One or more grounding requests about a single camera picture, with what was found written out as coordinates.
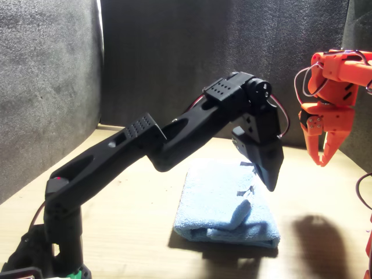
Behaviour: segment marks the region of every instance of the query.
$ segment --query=white wire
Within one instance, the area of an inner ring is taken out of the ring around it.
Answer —
[[[297,73],[297,75],[295,76],[295,79],[294,79],[294,87],[295,87],[295,92],[296,92],[297,100],[298,100],[298,102],[299,102],[301,105],[303,104],[303,102],[301,101],[300,96],[299,96],[298,91],[297,91],[296,80],[297,80],[298,75],[301,74],[303,71],[306,71],[308,68],[310,68],[310,67],[304,68],[304,69],[302,69],[301,71],[299,71],[299,72]]]
[[[313,97],[313,96],[315,96],[315,95],[316,95],[320,90],[323,89],[324,86],[326,86],[326,84],[327,84],[327,82],[328,82],[328,79],[326,79],[325,82],[323,82],[323,85],[322,85],[320,88],[316,89],[314,93],[312,93],[312,94],[308,94],[308,93],[306,93],[306,91],[305,91],[305,82],[306,82],[306,77],[307,77],[307,74],[309,73],[309,71],[310,71],[313,67],[315,67],[315,66],[318,66],[319,68],[321,68],[321,69],[323,70],[323,65],[322,65],[321,63],[318,63],[318,62],[317,62],[317,63],[311,65],[311,66],[307,69],[307,71],[306,71],[306,73],[305,73],[305,77],[303,78],[303,83],[302,83],[302,93],[303,93],[305,96],[308,96],[308,97]]]

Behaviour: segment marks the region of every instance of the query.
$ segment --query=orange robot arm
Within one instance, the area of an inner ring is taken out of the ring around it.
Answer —
[[[299,118],[307,151],[316,164],[324,167],[350,134],[354,110],[349,106],[355,105],[359,85],[371,91],[371,65],[372,52],[331,50],[313,55],[308,88],[317,102],[302,103]],[[323,131],[327,135],[320,158],[319,135]]]

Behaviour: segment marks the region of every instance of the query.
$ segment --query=gray foam backdrop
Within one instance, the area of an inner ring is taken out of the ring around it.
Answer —
[[[269,80],[305,146],[293,78],[314,52],[340,48],[348,0],[102,0],[103,124],[148,111],[165,125],[234,70]],[[286,122],[281,117],[282,129]],[[220,137],[230,138],[231,127]]]
[[[102,52],[93,0],[0,5],[1,203],[94,131]]]
[[[344,49],[372,51],[372,1],[350,0],[342,46]],[[372,171],[372,96],[360,87],[350,136],[340,150],[365,171]]]

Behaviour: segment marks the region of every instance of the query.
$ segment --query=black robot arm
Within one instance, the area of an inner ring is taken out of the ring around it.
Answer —
[[[48,260],[34,259],[22,267],[39,268],[44,277],[64,277],[80,270],[81,278],[90,278],[83,265],[81,205],[143,156],[158,171],[170,170],[229,122],[237,124],[233,143],[273,191],[283,152],[277,108],[267,101],[271,85],[240,72],[217,80],[203,94],[195,106],[162,129],[146,113],[54,171],[46,185],[44,225],[31,228],[27,234],[32,241],[21,243],[2,271],[17,269],[19,255],[33,255],[30,251],[37,246],[43,247],[43,257]],[[49,252],[52,244],[59,245],[57,257]]]

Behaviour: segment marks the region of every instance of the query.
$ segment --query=red wire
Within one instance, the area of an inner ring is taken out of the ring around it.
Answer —
[[[204,93],[202,93],[202,95],[197,97],[197,99],[192,102],[192,104],[187,108],[187,110],[185,110],[185,112],[188,112],[190,109],[192,109],[203,97],[204,97]]]

